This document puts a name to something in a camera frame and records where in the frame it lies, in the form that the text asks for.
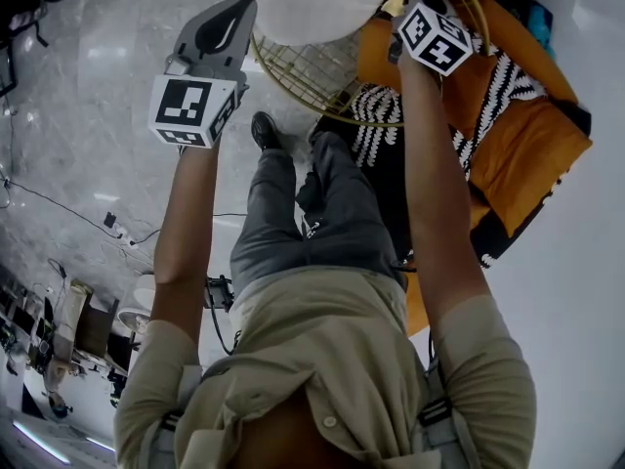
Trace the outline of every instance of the blue object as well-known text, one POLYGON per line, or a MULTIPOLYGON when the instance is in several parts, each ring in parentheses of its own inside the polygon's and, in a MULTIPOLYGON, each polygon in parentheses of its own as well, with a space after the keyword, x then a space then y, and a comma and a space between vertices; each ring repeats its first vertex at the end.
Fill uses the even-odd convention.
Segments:
POLYGON ((554 16, 545 7, 539 3, 532 3, 529 9, 529 18, 527 20, 527 29, 541 45, 543 49, 547 51, 547 54, 554 60, 555 53, 550 45, 551 41, 551 27, 554 21, 554 16))

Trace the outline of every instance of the orange cushion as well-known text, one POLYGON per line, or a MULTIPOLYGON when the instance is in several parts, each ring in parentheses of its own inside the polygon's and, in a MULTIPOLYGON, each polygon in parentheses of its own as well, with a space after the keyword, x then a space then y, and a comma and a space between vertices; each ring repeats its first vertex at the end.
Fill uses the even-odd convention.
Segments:
POLYGON ((356 60, 358 80, 391 87, 401 92, 399 69, 387 61, 393 24, 387 20, 372 19, 362 27, 356 60))
POLYGON ((496 66, 495 56, 473 54, 452 74, 442 77, 442 105, 447 121, 465 139, 472 139, 476 131, 481 105, 496 66))
MULTIPOLYGON (((577 96, 563 73, 521 22, 494 0, 479 0, 479 3, 488 22, 490 41, 503 49, 529 76, 538 80, 549 94, 577 104, 577 96)), ((456 5, 456 11, 466 26, 476 28, 466 7, 456 5)))
POLYGON ((512 101, 476 150, 471 182, 512 236, 591 145, 547 99, 512 101))
MULTIPOLYGON (((488 205, 471 195, 471 229, 490 211, 488 205)), ((406 313, 408 315, 408 335, 419 333, 429 325, 426 308, 423 305, 421 286, 416 273, 406 273, 408 291, 406 292, 406 313)))
POLYGON ((406 292, 406 312, 408 313, 408 335, 419 333, 428 323, 428 315, 423 305, 419 277, 416 273, 406 273, 408 291, 406 292))

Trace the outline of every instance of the black cable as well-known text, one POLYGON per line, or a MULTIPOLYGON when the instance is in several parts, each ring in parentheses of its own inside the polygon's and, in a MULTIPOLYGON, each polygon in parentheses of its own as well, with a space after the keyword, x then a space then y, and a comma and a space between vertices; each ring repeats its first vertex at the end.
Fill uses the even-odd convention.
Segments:
POLYGON ((62 279, 62 287, 59 291, 59 296, 57 297, 57 302, 55 303, 55 307, 52 312, 55 313, 57 311, 57 307, 59 306, 59 302, 61 302, 61 295, 65 292, 65 278, 62 279))
POLYGON ((7 179, 5 179, 5 183, 8 183, 9 186, 17 186, 18 188, 22 188, 25 192, 31 192, 32 194, 36 194, 37 196, 39 196, 41 198, 47 199, 51 203, 54 203, 55 205, 58 205, 60 208, 63 208, 67 212, 70 212, 70 213, 74 214, 79 219, 82 219, 83 221, 88 222, 94 228, 98 228, 101 232, 103 232, 108 237, 111 237, 113 239, 119 239, 120 237, 122 237, 122 234, 115 235, 115 234, 109 233, 107 230, 105 230, 104 228, 101 228, 100 226, 98 226, 93 221, 90 221, 89 219, 87 219, 85 216, 80 215, 78 212, 74 212, 71 208, 68 208, 65 205, 62 205, 62 204, 58 203, 57 201, 54 201, 53 199, 49 198, 45 194, 41 194, 40 192, 34 192, 33 190, 29 190, 28 188, 25 188, 24 186, 22 186, 21 184, 16 183, 15 181, 7 181, 7 179))
MULTIPOLYGON (((3 183, 4 183, 4 182, 6 182, 6 179, 5 179, 5 177, 4 177, 4 174, 2 174, 2 182, 3 182, 3 183)), ((11 192, 9 191, 9 188, 7 188, 6 186, 3 186, 3 188, 4 188, 4 191, 5 191, 5 192, 7 192, 7 197, 8 197, 9 199, 8 199, 8 201, 7 201, 7 204, 6 204, 6 205, 2 205, 2 206, 0 207, 0 210, 3 210, 3 209, 5 209, 5 208, 9 208, 9 207, 11 206, 11 192)))
POLYGON ((432 339, 431 330, 428 336, 428 355, 430 358, 430 364, 432 364, 432 362, 434 361, 435 352, 434 352, 434 340, 432 339))
POLYGON ((65 268, 57 259, 48 258, 48 264, 50 264, 52 269, 55 270, 57 272, 57 275, 59 275, 61 278, 63 279, 67 278, 67 273, 65 272, 65 268))
POLYGON ((144 239, 140 239, 139 241, 131 241, 130 242, 130 246, 133 245, 139 245, 140 243, 143 243, 144 241, 148 241, 150 238, 152 238, 154 235, 156 235, 158 232, 160 232, 160 229, 151 232, 150 234, 148 234, 144 239))
POLYGON ((213 300, 213 295, 211 294, 211 289, 209 288, 208 278, 206 278, 206 281, 204 282, 204 286, 206 287, 206 292, 208 293, 208 304, 211 308, 211 315, 213 317, 213 324, 215 325, 215 331, 217 332, 217 337, 219 338, 219 341, 222 343, 222 348, 224 349, 224 352, 228 356, 231 356, 232 353, 234 352, 234 349, 229 350, 226 347, 226 344, 224 344, 222 331, 220 330, 219 323, 217 322, 217 314, 215 313, 215 301, 213 300))
MULTIPOLYGON (((2 75, 0 74, 0 89, 4 90, 5 88, 5 84, 4 84, 4 78, 2 78, 2 75)), ((5 94, 4 95, 4 106, 5 106, 5 111, 9 112, 9 124, 11 125, 11 139, 9 140, 9 170, 8 170, 8 174, 9 177, 13 176, 13 140, 15 138, 16 135, 16 129, 13 125, 13 117, 18 114, 17 111, 11 111, 11 104, 9 103, 9 95, 5 94)))
MULTIPOLYGON (((226 214, 213 214, 213 217, 226 217, 226 216, 247 217, 247 214, 235 214, 233 212, 232 213, 228 212, 226 214)), ((131 241, 130 246, 139 245, 145 241, 148 241, 150 238, 152 238, 154 235, 156 235, 159 232, 160 232, 160 228, 148 234, 144 239, 140 239, 139 241, 131 241)))

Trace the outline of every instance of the hand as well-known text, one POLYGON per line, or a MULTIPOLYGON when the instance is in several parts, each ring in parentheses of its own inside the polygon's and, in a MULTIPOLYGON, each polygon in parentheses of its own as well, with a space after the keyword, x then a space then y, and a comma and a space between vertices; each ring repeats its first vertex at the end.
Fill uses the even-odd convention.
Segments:
POLYGON ((412 72, 412 71, 427 71, 427 68, 419 63, 418 61, 412 59, 410 53, 406 49, 405 45, 403 46, 403 51, 401 52, 401 56, 399 56, 399 61, 397 62, 397 66, 399 67, 399 71, 401 74, 412 72))

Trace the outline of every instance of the gray pants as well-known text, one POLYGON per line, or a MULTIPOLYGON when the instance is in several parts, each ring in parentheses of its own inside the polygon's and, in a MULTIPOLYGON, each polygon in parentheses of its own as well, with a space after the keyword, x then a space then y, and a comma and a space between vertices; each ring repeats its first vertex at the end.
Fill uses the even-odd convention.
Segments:
POLYGON ((282 149, 266 149, 252 179, 243 231, 230 256, 234 293, 260 277, 303 266, 362 268, 396 279, 391 236, 375 193, 350 157, 345 142, 326 132, 314 144, 325 210, 311 238, 295 224, 295 167, 282 149))

